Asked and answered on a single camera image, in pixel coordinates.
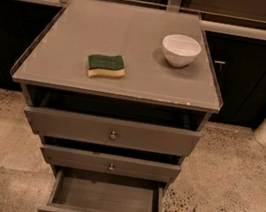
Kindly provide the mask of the grey bottom drawer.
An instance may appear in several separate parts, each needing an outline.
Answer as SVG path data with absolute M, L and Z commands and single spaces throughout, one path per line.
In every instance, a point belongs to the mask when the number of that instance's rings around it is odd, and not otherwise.
M 62 168 L 38 212 L 163 212 L 159 182 Z

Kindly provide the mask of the grey drawer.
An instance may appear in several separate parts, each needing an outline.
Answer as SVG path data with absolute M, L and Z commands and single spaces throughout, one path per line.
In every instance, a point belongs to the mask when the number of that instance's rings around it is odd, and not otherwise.
M 163 212 L 159 182 L 62 168 L 38 212 Z
M 160 182 L 173 182 L 180 166 L 114 154 L 102 154 L 54 145 L 41 146 L 48 164 Z
M 195 131 L 45 107 L 27 107 L 24 113 L 37 134 L 126 149 L 187 157 L 200 139 Z

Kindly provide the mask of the grey top drawer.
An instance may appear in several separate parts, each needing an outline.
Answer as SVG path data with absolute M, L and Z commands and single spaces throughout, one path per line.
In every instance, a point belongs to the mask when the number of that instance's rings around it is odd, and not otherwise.
M 187 157 L 200 139 L 195 131 L 45 107 L 27 107 L 24 113 L 37 134 L 126 149 Z

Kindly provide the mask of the grey middle drawer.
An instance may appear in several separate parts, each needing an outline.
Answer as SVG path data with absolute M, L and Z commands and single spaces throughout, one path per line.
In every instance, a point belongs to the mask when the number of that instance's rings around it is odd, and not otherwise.
M 48 164 L 160 182 L 173 182 L 180 166 L 114 154 L 102 154 L 54 145 L 41 146 Z

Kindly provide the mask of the grey drawer cabinet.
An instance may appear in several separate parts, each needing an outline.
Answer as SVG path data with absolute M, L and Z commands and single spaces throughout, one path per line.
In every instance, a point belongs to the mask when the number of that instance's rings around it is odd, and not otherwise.
M 189 36 L 201 53 L 184 67 L 165 59 L 162 39 Z M 123 77 L 88 76 L 89 55 L 121 55 Z M 11 69 L 27 107 L 45 107 L 201 133 L 222 99 L 195 15 L 114 2 L 72 0 Z M 37 134 L 42 144 L 181 166 L 186 156 Z

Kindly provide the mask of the green and yellow sponge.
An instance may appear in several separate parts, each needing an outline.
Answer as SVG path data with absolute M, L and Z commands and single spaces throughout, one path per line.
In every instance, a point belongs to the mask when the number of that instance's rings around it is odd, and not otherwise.
M 88 76 L 102 77 L 123 77 L 125 75 L 125 65 L 121 55 L 104 55 L 94 54 L 89 55 L 88 59 Z

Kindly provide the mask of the white ceramic bowl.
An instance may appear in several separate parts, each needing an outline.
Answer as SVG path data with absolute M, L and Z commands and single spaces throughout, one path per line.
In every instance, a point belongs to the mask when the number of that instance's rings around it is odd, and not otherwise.
M 201 53 L 201 45 L 189 36 L 170 34 L 162 39 L 165 59 L 172 66 L 184 67 Z

